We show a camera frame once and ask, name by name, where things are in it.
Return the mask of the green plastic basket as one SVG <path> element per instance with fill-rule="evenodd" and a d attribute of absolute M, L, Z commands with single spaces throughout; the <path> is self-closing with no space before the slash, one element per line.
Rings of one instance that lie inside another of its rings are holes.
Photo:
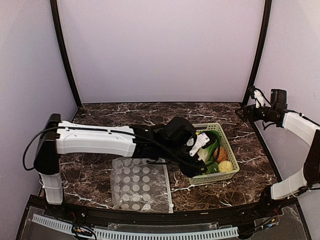
<path fill-rule="evenodd" d="M 227 160 L 232 163 L 232 171 L 198 175 L 198 176 L 189 178 L 188 179 L 189 184 L 190 185 L 210 184 L 218 181 L 231 179 L 240 170 L 240 167 L 233 153 L 233 150 L 230 146 L 230 143 L 227 139 L 227 136 L 224 133 L 222 126 L 217 122 L 198 123 L 198 124 L 193 124 L 193 126 L 196 128 L 198 132 L 214 130 L 219 133 L 219 135 L 221 136 L 221 146 L 227 152 Z"/>

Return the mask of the bok choy toy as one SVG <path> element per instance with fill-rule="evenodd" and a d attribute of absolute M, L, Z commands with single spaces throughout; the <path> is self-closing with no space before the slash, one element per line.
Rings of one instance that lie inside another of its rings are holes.
<path fill-rule="evenodd" d="M 216 148 L 221 147 L 221 136 L 215 130 L 205 131 L 204 132 L 208 137 L 212 137 L 213 143 L 208 143 L 208 147 L 200 148 L 197 152 L 199 160 L 203 160 L 207 167 L 205 174 L 216 174 L 219 172 L 218 163 L 214 160 L 214 152 Z"/>

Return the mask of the clear polka dot zip bag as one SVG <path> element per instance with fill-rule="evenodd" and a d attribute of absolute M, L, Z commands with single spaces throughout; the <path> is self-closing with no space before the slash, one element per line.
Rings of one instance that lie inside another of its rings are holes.
<path fill-rule="evenodd" d="M 120 157 L 112 161 L 110 188 L 113 207 L 141 213 L 172 214 L 169 174 L 160 158 Z"/>

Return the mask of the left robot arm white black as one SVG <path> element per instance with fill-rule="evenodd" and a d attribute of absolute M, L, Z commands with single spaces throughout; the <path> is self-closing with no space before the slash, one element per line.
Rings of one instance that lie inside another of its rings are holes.
<path fill-rule="evenodd" d="M 40 175 L 51 210 L 60 218 L 67 218 L 71 213 L 70 206 L 64 202 L 61 155 L 93 153 L 134 159 L 162 158 L 175 163 L 185 176 L 192 178 L 208 169 L 199 159 L 199 149 L 216 142 L 207 133 L 197 133 L 182 117 L 153 126 L 106 127 L 62 121 L 57 113 L 49 117 L 38 137 L 33 167 Z"/>

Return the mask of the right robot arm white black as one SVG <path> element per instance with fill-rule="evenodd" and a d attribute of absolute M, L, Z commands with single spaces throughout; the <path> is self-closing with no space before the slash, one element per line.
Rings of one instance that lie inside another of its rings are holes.
<path fill-rule="evenodd" d="M 255 205 L 255 213 L 266 217 L 275 208 L 275 201 L 298 197 L 305 192 L 320 189 L 320 126 L 303 113 L 293 110 L 247 105 L 235 111 L 244 122 L 253 127 L 262 122 L 263 127 L 275 127 L 279 136 L 267 135 L 264 139 L 256 128 L 257 137 L 272 163 L 277 167 L 296 170 L 277 183 L 268 186 L 261 194 L 262 201 Z"/>

